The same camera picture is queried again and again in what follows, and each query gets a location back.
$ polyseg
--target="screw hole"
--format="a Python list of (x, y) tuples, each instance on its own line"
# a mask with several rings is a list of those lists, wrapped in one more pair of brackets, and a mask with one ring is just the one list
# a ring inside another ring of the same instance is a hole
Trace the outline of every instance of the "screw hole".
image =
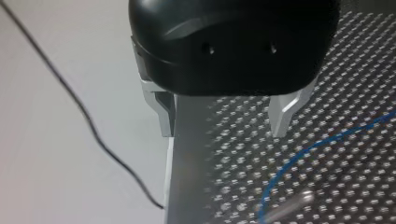
[(215, 53), (215, 48), (213, 48), (209, 43), (204, 43), (202, 45), (202, 53), (212, 55)]

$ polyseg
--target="hole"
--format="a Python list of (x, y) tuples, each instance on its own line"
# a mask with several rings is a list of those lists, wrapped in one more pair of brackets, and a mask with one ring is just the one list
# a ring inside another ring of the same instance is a hole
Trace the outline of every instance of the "hole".
[(212, 55), (215, 53), (215, 48), (213, 48), (209, 43), (204, 43), (202, 45), (202, 53)]
[(275, 45), (272, 44), (272, 43), (266, 43), (266, 44), (262, 47), (262, 49), (263, 49), (265, 52), (272, 53), (272, 54), (275, 54), (275, 53), (277, 52), (277, 49), (276, 49)]

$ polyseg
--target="perforated metal plate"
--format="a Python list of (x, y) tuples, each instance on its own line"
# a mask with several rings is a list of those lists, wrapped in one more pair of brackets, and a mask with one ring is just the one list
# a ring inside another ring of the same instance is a hole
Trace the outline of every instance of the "perforated metal plate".
[[(181, 97), (168, 223), (255, 223), (263, 189), (296, 152), (396, 109), (396, 17), (347, 13), (310, 102), (273, 138), (269, 97)], [(396, 118), (314, 148), (273, 189), (313, 204), (277, 223), (396, 223)]]

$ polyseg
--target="gray background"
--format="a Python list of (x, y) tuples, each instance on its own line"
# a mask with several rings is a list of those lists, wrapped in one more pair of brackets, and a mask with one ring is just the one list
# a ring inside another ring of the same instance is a hole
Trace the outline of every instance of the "gray background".
[[(7, 0), (163, 203), (167, 139), (146, 105), (127, 0)], [(94, 142), (64, 89), (0, 10), (0, 223), (163, 223)]]

